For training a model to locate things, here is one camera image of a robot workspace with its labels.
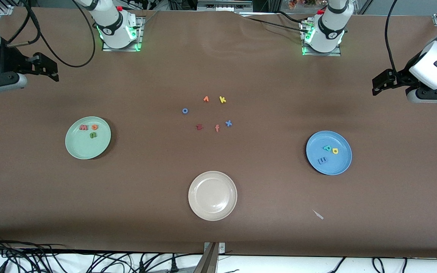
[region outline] brown tablecloth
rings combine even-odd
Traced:
[[[64,60],[89,57],[78,10],[35,13]],[[4,17],[2,36],[24,16]],[[78,249],[200,252],[218,241],[236,254],[437,256],[437,104],[409,103],[402,88],[371,95],[371,79],[390,66],[384,24],[354,16],[342,57],[314,57],[301,55],[298,33],[234,13],[160,12],[141,52],[98,50],[80,69],[59,63],[58,83],[28,76],[26,88],[0,93],[0,237]],[[428,17],[393,17],[398,68],[436,33]],[[16,42],[34,34],[30,22]],[[21,51],[51,56],[42,41]],[[112,128],[98,159],[75,159],[64,145],[84,116]],[[308,163],[305,144],[320,130],[350,143],[345,173]],[[217,222],[187,201],[191,181],[210,170],[238,190]]]

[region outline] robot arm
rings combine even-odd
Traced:
[[[387,69],[372,80],[373,95],[390,88],[409,86],[412,102],[437,102],[437,37],[399,72]]]
[[[331,52],[341,42],[345,26],[354,13],[352,0],[329,0],[324,14],[313,17],[314,29],[305,43],[317,52]]]
[[[27,80],[24,74],[46,75],[58,81],[57,64],[40,52],[26,57],[16,47],[0,36],[0,91],[24,88]]]
[[[120,49],[136,40],[136,15],[117,9],[112,0],[76,0],[90,12],[102,40],[111,48]]]

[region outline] white floor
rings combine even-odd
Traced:
[[[146,254],[144,260],[151,258],[153,254]],[[59,254],[59,262],[68,273],[85,273],[92,263],[92,255],[80,254]],[[133,268],[137,268],[141,254],[132,254],[131,260]],[[171,254],[165,254],[156,259],[153,264],[168,259]],[[176,260],[179,268],[187,268],[196,266],[200,259],[200,255],[185,256]],[[6,259],[0,256],[0,266]],[[50,265],[54,273],[63,273],[61,268],[51,258]],[[340,261],[336,257],[281,257],[281,256],[221,256],[218,262],[217,273],[227,273],[234,270],[239,270],[237,273],[329,273]],[[100,272],[102,268],[110,264],[111,260],[106,260],[99,264],[92,272]],[[385,273],[401,273],[403,259],[382,259],[385,267]],[[21,262],[22,266],[30,269],[28,264]],[[152,271],[170,269],[171,262],[163,263],[154,268]],[[106,273],[123,273],[129,270],[128,267],[123,268],[121,265],[114,265],[108,268]],[[15,265],[7,266],[6,273],[17,273]],[[372,267],[370,258],[347,258],[340,266],[338,273],[362,272],[362,273],[377,273]],[[436,259],[409,259],[406,267],[406,273],[437,273]]]

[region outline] small white scrap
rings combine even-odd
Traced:
[[[317,213],[316,211],[314,211],[314,209],[312,209],[312,211],[314,212],[314,214],[316,214],[316,216],[318,216],[320,219],[325,219],[323,216],[321,216],[319,213]]]

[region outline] white plate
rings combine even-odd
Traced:
[[[227,217],[236,207],[237,188],[234,181],[220,171],[207,171],[197,176],[189,190],[192,211],[207,221]]]

